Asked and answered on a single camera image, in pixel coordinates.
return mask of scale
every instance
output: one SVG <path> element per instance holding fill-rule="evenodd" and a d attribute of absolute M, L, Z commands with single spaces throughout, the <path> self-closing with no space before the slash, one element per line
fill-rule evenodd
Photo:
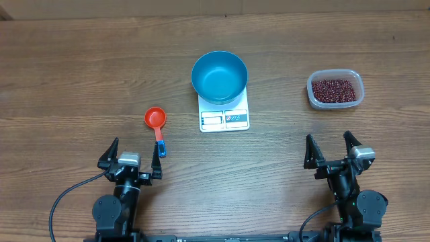
<path fill-rule="evenodd" d="M 199 127 L 202 132 L 226 132 L 249 129 L 247 89 L 228 104 L 211 104 L 199 98 Z"/>

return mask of clear plastic container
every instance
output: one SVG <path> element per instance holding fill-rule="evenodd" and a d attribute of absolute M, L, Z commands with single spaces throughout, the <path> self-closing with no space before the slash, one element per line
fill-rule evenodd
<path fill-rule="evenodd" d="M 351 82 L 355 96 L 357 98 L 354 102 L 345 102 L 345 103 L 322 103 L 318 101 L 314 97 L 314 92 L 312 90 L 312 82 L 314 81 L 322 81 L 324 79 L 334 80 L 334 79 L 342 79 L 348 80 Z M 363 101 L 364 98 L 364 86 L 363 81 L 361 80 L 360 75 L 353 70 L 349 69 L 333 69 L 333 70 L 323 70 L 314 72 L 308 79 L 308 97 L 310 105 L 317 110 L 332 110 L 339 108 L 350 108 L 353 106 L 357 106 Z"/>

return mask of wooden tabletop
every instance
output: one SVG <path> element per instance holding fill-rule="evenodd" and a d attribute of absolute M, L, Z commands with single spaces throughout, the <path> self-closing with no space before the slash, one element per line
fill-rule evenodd
<path fill-rule="evenodd" d="M 430 11 L 0 22 L 0 32 L 0 241 L 49 241 L 53 202 L 101 172 L 117 136 L 150 171 L 151 106 L 167 112 L 168 155 L 163 180 L 140 195 L 136 226 L 149 235 L 297 231 L 333 202 L 303 169 L 305 136 L 340 159 L 350 130 L 376 151 L 357 179 L 390 201 L 384 241 L 430 237 Z M 248 67 L 248 131 L 199 131 L 190 74 L 212 50 Z M 313 110 L 306 80 L 322 69 L 356 70 L 363 102 Z M 93 236 L 93 203 L 113 189 L 102 178 L 66 195 L 57 241 Z M 306 229 L 329 220 L 336 210 Z"/>

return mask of background wall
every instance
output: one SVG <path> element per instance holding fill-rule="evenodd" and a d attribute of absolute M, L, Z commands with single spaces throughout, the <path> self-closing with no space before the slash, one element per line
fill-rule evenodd
<path fill-rule="evenodd" d="M 0 0 L 5 19 L 424 10 L 429 0 Z"/>

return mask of blue bowl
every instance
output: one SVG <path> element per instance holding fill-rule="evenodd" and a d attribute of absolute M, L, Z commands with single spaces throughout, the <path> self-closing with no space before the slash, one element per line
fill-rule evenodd
<path fill-rule="evenodd" d="M 213 51 L 194 64 L 191 83 L 204 100 L 211 104 L 227 104 L 245 90 L 248 70 L 237 55 Z"/>

